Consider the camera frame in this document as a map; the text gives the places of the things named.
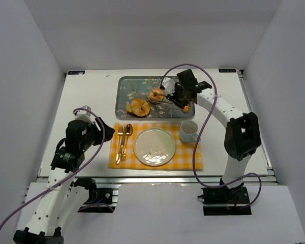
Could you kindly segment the sugared bagel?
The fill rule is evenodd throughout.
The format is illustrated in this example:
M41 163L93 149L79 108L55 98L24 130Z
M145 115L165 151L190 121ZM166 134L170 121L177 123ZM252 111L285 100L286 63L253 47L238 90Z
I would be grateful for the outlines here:
M164 92L159 88L154 88L148 95L148 100L153 104L158 104L164 99Z

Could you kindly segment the metal serving tongs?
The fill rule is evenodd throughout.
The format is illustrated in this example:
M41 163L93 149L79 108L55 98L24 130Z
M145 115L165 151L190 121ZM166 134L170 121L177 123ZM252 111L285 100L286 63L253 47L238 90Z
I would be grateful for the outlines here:
M172 101L166 99L166 95L164 95L164 94L157 93L157 92L153 92L152 94L153 94L154 97L163 97L163 99L160 101L160 103L173 104Z

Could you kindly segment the knotted bread roll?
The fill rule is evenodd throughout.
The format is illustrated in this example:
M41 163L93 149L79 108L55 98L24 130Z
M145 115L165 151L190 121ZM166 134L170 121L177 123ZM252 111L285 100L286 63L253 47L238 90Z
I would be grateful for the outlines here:
M131 104L132 112L138 117L147 116L150 112L150 104L143 99L135 98Z

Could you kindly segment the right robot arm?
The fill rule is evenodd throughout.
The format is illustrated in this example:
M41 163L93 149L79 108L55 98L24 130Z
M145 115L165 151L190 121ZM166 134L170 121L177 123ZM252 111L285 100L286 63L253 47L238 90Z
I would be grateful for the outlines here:
M205 108L226 129L224 147L228 161L219 189L224 197L240 192L243 188L245 169L250 157L261 144L258 117L255 113L243 113L231 107L218 95L215 82L198 82L192 70L188 69L177 74L177 81L164 75L160 81L160 90L166 90L166 98L177 107L184 109L190 102ZM149 167L160 167L175 158L187 159L184 148L195 144L192 150L192 170L196 171L195 154L201 133L186 133L184 126L189 120L182 122L180 129L181 143L160 127L148 124L134 124L135 135L127 133L123 128L121 135L115 134L111 140L109 168L117 168L126 161L141 162Z

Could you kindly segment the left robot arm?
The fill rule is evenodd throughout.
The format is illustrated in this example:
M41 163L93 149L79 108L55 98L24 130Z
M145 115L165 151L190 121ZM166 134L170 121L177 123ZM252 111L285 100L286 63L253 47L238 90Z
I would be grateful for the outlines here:
M15 243L63 243L63 231L85 203L97 201L96 182L89 177L76 178L74 173L92 146L112 139L115 130L103 121L80 119L68 123L66 136L56 146L46 185L48 193L22 230L16 230Z

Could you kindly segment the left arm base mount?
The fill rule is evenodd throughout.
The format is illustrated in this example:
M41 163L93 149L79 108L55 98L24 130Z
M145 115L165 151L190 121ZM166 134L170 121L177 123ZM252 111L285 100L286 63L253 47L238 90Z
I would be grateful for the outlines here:
M98 187L94 179L89 177L81 177L71 182L70 192L84 188L88 199L81 205L78 212L92 213L113 213L116 208L116 189L107 187Z

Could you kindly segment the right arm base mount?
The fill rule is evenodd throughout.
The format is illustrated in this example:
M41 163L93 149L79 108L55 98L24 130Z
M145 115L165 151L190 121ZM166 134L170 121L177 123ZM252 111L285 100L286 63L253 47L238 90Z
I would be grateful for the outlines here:
M252 214L250 198L246 187L227 195L224 188L202 188L197 197L203 205L205 216L250 216Z

